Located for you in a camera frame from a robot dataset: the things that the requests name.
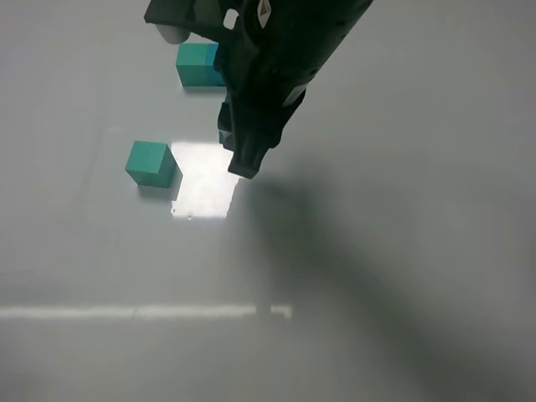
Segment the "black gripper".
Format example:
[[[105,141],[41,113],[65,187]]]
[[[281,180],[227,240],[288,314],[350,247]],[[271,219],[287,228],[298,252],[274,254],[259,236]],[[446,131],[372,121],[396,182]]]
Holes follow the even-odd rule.
[[[315,77],[315,41],[222,43],[217,71],[227,89],[218,128],[227,134],[222,147],[233,151],[228,172],[252,179],[268,150],[279,144],[284,126]]]

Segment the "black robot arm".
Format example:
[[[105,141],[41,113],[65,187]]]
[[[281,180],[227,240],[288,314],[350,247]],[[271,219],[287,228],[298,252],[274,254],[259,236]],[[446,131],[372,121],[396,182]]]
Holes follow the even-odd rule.
[[[154,0],[146,23],[217,43],[227,96],[218,116],[228,170],[252,179],[281,141],[307,86],[368,10],[369,1]]]

